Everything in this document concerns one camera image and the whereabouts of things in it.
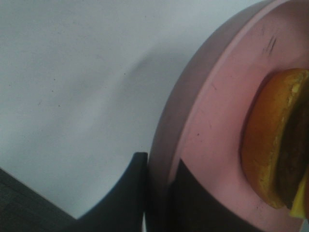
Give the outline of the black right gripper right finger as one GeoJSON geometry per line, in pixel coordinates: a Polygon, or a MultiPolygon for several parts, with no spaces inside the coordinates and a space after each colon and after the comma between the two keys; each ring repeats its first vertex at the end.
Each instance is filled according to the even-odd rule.
{"type": "Polygon", "coordinates": [[[180,161],[169,200],[169,232],[259,232],[209,194],[180,161]]]}

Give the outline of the dark robot base frame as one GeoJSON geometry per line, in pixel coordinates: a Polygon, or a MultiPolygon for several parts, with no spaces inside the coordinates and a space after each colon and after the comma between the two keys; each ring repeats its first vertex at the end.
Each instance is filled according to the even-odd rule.
{"type": "Polygon", "coordinates": [[[59,232],[75,221],[13,176],[0,171],[2,232],[59,232]]]}

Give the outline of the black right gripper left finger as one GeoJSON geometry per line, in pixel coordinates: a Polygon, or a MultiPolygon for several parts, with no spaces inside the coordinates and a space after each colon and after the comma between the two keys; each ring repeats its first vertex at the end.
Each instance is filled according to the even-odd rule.
{"type": "Polygon", "coordinates": [[[148,154],[137,152],[111,191],[77,221],[78,232],[141,232],[148,154]]]}

